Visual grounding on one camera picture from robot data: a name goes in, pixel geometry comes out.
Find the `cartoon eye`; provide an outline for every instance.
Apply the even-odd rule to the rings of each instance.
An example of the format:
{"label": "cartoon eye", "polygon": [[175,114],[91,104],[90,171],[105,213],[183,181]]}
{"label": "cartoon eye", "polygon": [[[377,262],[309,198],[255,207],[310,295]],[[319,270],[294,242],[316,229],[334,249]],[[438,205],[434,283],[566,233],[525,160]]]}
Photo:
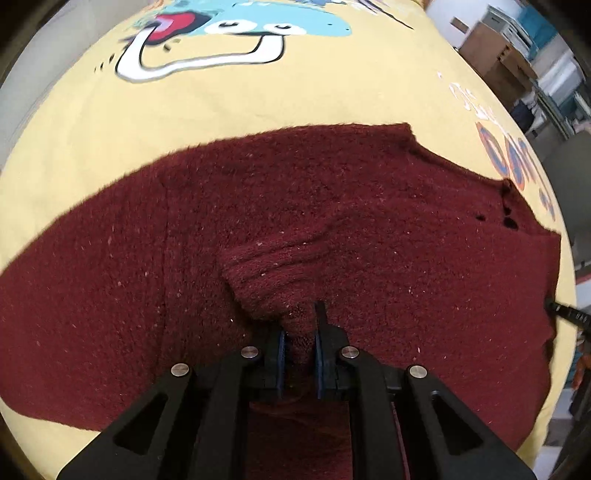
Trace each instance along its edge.
{"label": "cartoon eye", "polygon": [[297,25],[292,25],[290,23],[267,23],[264,27],[269,33],[273,33],[275,35],[305,35],[306,31],[298,27]]}
{"label": "cartoon eye", "polygon": [[250,32],[256,28],[256,23],[250,20],[221,20],[205,27],[209,34],[237,34]]}

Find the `red tongue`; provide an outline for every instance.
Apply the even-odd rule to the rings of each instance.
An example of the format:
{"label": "red tongue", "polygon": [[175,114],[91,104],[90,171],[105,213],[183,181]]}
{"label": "red tongue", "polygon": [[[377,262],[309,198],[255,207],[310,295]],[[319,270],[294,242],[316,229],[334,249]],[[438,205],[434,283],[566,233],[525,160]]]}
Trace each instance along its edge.
{"label": "red tongue", "polygon": [[157,15],[156,22],[159,22],[160,26],[151,33],[148,37],[148,41],[152,44],[159,43],[180,33],[190,32],[203,24],[197,24],[197,20],[197,14],[195,12]]}

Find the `wall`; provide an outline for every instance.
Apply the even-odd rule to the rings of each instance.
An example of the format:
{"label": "wall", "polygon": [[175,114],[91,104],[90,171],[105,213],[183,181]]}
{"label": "wall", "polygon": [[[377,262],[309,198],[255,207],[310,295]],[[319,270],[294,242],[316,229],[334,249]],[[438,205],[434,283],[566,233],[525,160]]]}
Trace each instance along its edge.
{"label": "wall", "polygon": [[531,63],[531,67],[538,74],[538,78],[546,75],[560,57],[568,51],[570,51],[569,46],[560,35],[556,35],[550,43],[540,50]]}
{"label": "wall", "polygon": [[585,309],[591,305],[591,280],[577,285],[577,307]]}
{"label": "wall", "polygon": [[459,48],[464,39],[470,34],[460,32],[450,22],[457,17],[472,29],[486,13],[488,5],[503,10],[507,15],[517,18],[522,6],[517,0],[433,0],[427,8],[427,15],[433,20],[439,33]]}

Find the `black tool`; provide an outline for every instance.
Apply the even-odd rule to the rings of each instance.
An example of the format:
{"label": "black tool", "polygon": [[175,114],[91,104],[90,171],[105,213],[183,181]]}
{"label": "black tool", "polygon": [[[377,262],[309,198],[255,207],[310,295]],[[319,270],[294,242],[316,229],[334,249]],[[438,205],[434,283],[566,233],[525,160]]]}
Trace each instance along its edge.
{"label": "black tool", "polygon": [[[347,401],[353,480],[534,480],[517,455],[421,365],[380,364],[316,304],[319,398]],[[267,324],[208,367],[173,367],[58,480],[241,480],[248,403],[281,397],[285,334]]]}
{"label": "black tool", "polygon": [[[545,301],[546,311],[562,317],[583,331],[583,353],[591,353],[591,315],[552,299]],[[573,428],[567,436],[550,480],[587,480],[591,468],[591,370],[585,370],[583,381],[570,405]]]}

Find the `metal screw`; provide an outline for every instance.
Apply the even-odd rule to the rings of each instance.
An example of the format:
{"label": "metal screw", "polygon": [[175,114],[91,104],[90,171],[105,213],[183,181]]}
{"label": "metal screw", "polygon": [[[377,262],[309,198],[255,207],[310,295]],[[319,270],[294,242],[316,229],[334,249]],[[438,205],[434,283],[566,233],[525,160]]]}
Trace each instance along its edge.
{"label": "metal screw", "polygon": [[258,355],[258,348],[255,346],[246,346],[241,350],[240,354],[244,358],[255,358]]}
{"label": "metal screw", "polygon": [[170,369],[175,377],[184,377],[189,373],[189,366],[187,364],[176,364]]}
{"label": "metal screw", "polygon": [[414,378],[425,378],[427,376],[427,369],[421,365],[413,365],[408,372]]}
{"label": "metal screw", "polygon": [[340,354],[343,355],[345,358],[357,358],[359,356],[359,350],[357,350],[354,346],[346,346],[341,351]]}

